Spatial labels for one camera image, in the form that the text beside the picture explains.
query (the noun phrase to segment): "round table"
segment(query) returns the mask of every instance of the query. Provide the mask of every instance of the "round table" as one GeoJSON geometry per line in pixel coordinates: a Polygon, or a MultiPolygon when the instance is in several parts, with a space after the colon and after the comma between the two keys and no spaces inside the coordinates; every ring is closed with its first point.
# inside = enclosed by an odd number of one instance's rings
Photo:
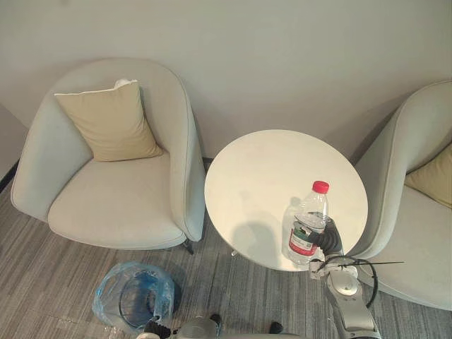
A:
{"type": "Polygon", "coordinates": [[[366,191],[342,154],[307,134],[259,131],[223,148],[207,173],[207,211],[220,236],[245,258],[276,270],[307,270],[283,255],[282,220],[291,198],[303,199],[316,180],[330,184],[328,214],[347,253],[366,225],[366,191]]]}

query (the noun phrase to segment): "gray carpet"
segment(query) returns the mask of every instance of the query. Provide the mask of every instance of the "gray carpet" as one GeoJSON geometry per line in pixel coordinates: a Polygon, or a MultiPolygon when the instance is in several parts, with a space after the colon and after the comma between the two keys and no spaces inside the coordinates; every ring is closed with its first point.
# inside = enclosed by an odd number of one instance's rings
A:
{"type": "MultiPolygon", "coordinates": [[[[116,263],[160,266],[181,285],[177,328],[194,316],[222,315],[225,333],[266,332],[271,321],[307,338],[337,338],[321,284],[236,256],[210,220],[190,256],[181,246],[118,251],[69,241],[18,212],[0,194],[0,338],[134,338],[108,328],[91,312],[93,292],[116,263]]],[[[369,298],[370,289],[365,288],[369,298]]],[[[383,338],[451,339],[452,312],[379,293],[371,309],[383,338]]]]}

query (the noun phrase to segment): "plastic bag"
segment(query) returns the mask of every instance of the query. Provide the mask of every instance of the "plastic bag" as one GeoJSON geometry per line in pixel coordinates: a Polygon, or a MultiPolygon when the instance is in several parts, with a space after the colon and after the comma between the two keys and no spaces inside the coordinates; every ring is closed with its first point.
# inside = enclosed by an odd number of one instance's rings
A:
{"type": "Polygon", "coordinates": [[[174,282],[157,266],[118,263],[96,289],[92,308],[99,320],[126,333],[142,332],[154,316],[171,328],[174,282]]]}

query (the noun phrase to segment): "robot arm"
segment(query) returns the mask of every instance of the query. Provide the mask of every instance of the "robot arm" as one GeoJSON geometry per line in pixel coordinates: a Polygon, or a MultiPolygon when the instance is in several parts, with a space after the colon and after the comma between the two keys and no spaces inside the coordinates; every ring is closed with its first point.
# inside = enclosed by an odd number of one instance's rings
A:
{"type": "MultiPolygon", "coordinates": [[[[370,306],[376,294],[366,305],[362,299],[362,287],[357,277],[357,269],[350,263],[360,261],[343,255],[342,242],[335,223],[328,219],[322,234],[311,233],[308,240],[319,246],[325,261],[313,260],[309,263],[311,278],[322,280],[328,301],[333,307],[333,315],[340,339],[381,339],[374,318],[366,306],[370,306]]],[[[170,330],[152,319],[145,333],[137,339],[165,339],[170,330]]],[[[185,323],[175,339],[215,339],[218,336],[216,323],[210,319],[195,318],[185,323]]],[[[288,334],[240,334],[228,335],[224,339],[291,339],[288,334]]]]}
{"type": "Polygon", "coordinates": [[[311,233],[309,240],[317,244],[325,255],[325,262],[311,261],[309,271],[311,278],[324,281],[324,290],[333,307],[340,338],[381,339],[374,318],[362,299],[357,269],[350,264],[345,265],[349,259],[343,255],[334,221],[329,218],[324,233],[311,233]]]}

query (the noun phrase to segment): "beige armchair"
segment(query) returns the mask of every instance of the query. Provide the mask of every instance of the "beige armchair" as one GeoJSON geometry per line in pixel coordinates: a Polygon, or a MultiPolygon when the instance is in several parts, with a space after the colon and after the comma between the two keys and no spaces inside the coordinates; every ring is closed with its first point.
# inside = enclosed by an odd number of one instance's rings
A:
{"type": "MultiPolygon", "coordinates": [[[[357,163],[369,200],[366,228],[350,254],[378,266],[380,289],[452,309],[452,211],[404,185],[405,175],[452,141],[452,81],[427,86],[398,109],[357,163]]],[[[371,272],[361,278],[371,284],[371,272]]]]}
{"type": "Polygon", "coordinates": [[[155,62],[105,59],[75,69],[45,95],[28,133],[11,200],[63,237],[115,249],[161,249],[203,231],[205,171],[179,78],[155,62]],[[96,162],[54,93],[137,79],[146,119],[164,155],[96,162]]]}

